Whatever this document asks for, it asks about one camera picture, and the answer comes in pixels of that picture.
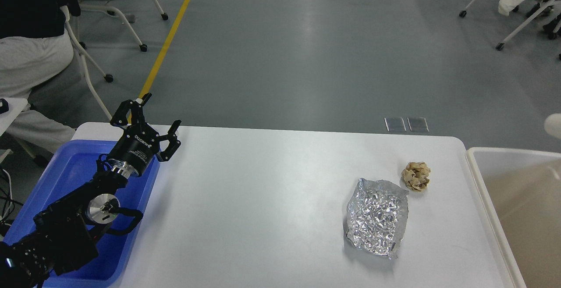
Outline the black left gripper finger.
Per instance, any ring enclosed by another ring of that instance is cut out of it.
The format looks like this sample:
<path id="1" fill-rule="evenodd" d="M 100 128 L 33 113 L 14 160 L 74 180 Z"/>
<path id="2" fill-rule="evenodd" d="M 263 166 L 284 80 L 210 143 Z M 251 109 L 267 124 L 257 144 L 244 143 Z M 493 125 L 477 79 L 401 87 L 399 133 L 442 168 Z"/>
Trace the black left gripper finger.
<path id="1" fill-rule="evenodd" d="M 169 161 L 178 148 L 181 146 L 180 140 L 177 137 L 177 130 L 181 125 L 181 121 L 174 121 L 170 128 L 168 129 L 167 133 L 164 135 L 160 135 L 159 132 L 155 131 L 155 135 L 153 138 L 154 142 L 154 149 L 156 152 L 154 155 L 156 156 L 159 162 L 166 162 Z M 162 150 L 160 147 L 161 142 L 167 142 L 167 147 Z"/>
<path id="2" fill-rule="evenodd" d="M 146 124 L 143 108 L 151 97 L 152 93 L 146 93 L 136 100 L 125 100 L 121 102 L 110 119 L 110 124 L 122 129 L 128 125 Z"/>

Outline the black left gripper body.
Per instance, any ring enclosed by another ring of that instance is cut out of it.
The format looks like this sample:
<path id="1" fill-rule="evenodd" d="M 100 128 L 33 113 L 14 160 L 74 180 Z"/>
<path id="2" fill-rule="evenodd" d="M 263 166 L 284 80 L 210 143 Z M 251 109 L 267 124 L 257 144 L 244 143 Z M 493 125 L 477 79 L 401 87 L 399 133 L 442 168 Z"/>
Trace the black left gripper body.
<path id="1" fill-rule="evenodd" d="M 142 176 L 153 156 L 159 152 L 160 134 L 148 124 L 131 124 L 124 129 L 124 134 L 107 156 L 112 164 L 128 164 L 133 168 L 132 174 Z"/>

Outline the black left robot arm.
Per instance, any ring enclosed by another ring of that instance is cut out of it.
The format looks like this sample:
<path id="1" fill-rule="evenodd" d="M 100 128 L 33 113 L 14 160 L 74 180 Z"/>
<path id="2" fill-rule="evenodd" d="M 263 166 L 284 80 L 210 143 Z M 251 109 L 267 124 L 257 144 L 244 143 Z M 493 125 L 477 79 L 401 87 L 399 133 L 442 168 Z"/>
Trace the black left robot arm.
<path id="1" fill-rule="evenodd" d="M 105 235 L 125 236 L 142 221 L 143 212 L 126 208 L 116 197 L 130 178 L 141 177 L 156 158 L 166 162 L 181 145 L 175 120 L 159 134 L 146 122 L 146 93 L 123 101 L 110 119 L 123 135 L 114 148 L 100 154 L 92 179 L 52 202 L 33 218 L 35 229 L 14 244 L 1 242 L 1 280 L 10 288 L 40 288 L 50 277 L 79 270 L 98 257 Z"/>

